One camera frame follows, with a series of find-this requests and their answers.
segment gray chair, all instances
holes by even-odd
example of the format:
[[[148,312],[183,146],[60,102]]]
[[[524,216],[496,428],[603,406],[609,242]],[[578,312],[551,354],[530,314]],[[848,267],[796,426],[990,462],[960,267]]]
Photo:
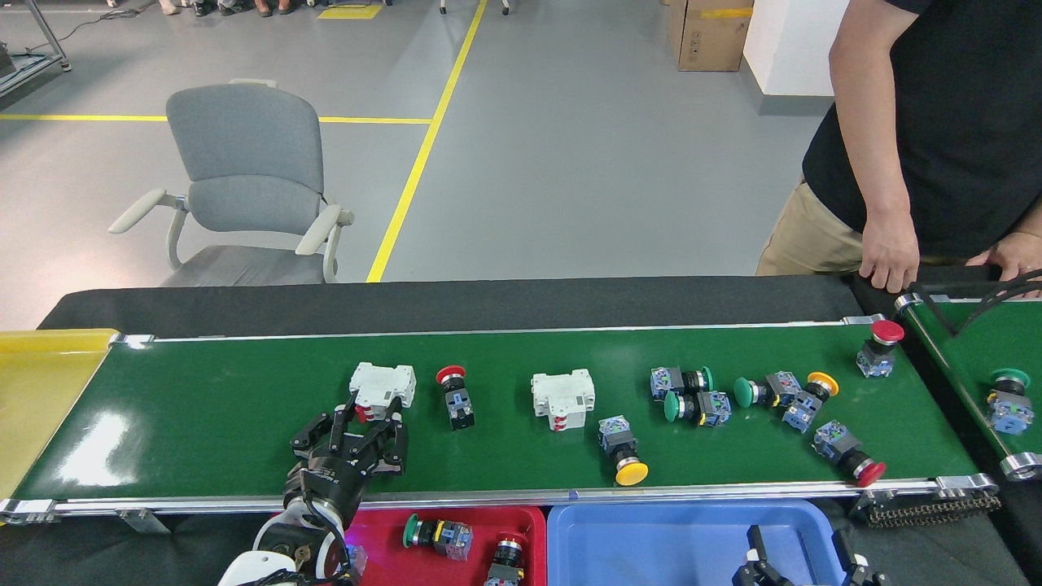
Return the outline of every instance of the gray chair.
[[[336,282],[341,228],[354,215],[323,196],[322,139],[309,103],[273,87],[232,82],[177,92],[167,100],[167,119],[192,180],[188,195],[152,190],[108,228],[122,234],[156,205],[174,209],[167,235],[174,274],[163,286]],[[296,250],[207,246],[181,263],[177,240],[189,213],[214,231],[302,238]]]

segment chain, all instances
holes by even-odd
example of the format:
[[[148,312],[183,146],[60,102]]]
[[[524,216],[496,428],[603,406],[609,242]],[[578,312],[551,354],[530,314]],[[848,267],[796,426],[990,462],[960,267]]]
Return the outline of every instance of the chain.
[[[943,500],[899,509],[879,510],[873,507],[868,514],[868,524],[877,529],[895,527],[925,527],[954,522],[966,517],[998,510],[1002,502],[986,494],[976,498]]]

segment green conveyor belt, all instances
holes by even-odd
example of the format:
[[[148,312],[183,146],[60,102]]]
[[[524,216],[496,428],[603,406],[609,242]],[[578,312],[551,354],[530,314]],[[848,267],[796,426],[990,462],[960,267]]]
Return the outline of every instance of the green conveyor belt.
[[[411,364],[418,386],[404,420],[408,467],[372,492],[611,487],[597,420],[623,414],[650,466],[642,486],[844,479],[810,447],[833,418],[889,479],[976,471],[903,353],[889,379],[866,380],[854,355],[867,325],[388,335],[153,342],[113,347],[17,491],[20,498],[276,495],[294,464],[289,440],[346,400],[358,362]],[[467,368],[476,424],[450,431],[433,374]],[[738,376],[813,370],[841,392],[799,435],[780,410],[735,409],[723,428],[666,421],[650,370],[709,366],[729,391]],[[551,433],[532,414],[534,373],[590,370],[596,409],[584,430]]]
[[[976,303],[940,302],[937,307],[949,322],[959,325]],[[999,368],[1016,368],[1033,380],[1026,396],[1035,410],[1042,406],[1042,302],[999,303],[954,338],[925,304],[917,303],[905,311],[911,312],[911,322],[926,342],[931,356],[999,457],[1042,453],[1042,425],[1038,421],[1019,436],[997,433],[989,424],[987,404],[991,373]]]

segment black t-shirt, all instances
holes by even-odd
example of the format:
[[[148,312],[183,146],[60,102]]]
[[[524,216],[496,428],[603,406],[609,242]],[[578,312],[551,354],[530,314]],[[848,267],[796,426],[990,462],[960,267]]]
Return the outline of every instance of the black t-shirt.
[[[920,14],[890,54],[919,250],[968,258],[1042,195],[1042,0],[887,1]],[[839,219],[864,230],[835,105],[803,175]]]

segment cardboard box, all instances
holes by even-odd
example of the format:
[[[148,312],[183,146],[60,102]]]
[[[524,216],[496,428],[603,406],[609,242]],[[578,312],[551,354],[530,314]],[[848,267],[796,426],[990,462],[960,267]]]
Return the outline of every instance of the cardboard box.
[[[669,44],[679,71],[738,71],[752,0],[672,0]]]

